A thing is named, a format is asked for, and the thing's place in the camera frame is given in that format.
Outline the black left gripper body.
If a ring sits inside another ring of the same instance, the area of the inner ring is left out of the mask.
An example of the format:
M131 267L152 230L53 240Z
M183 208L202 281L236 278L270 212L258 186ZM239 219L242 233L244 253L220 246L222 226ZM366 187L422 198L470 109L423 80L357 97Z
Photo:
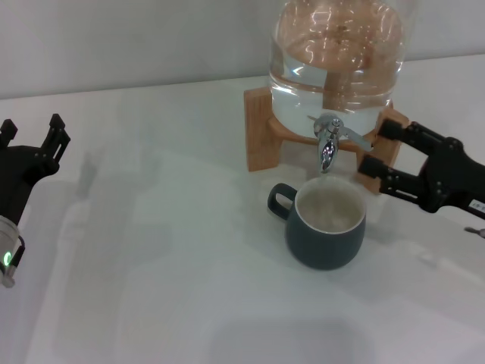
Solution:
M39 147L1 149L1 216L18 225L33 187L57 173L59 161L58 155Z

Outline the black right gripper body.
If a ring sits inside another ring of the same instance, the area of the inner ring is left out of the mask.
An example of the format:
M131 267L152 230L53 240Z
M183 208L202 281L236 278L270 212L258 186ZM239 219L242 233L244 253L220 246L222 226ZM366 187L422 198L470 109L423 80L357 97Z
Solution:
M437 149L427 157L419 177L424 194L418 205L429 213L444 206L484 218L484 166L462 149Z

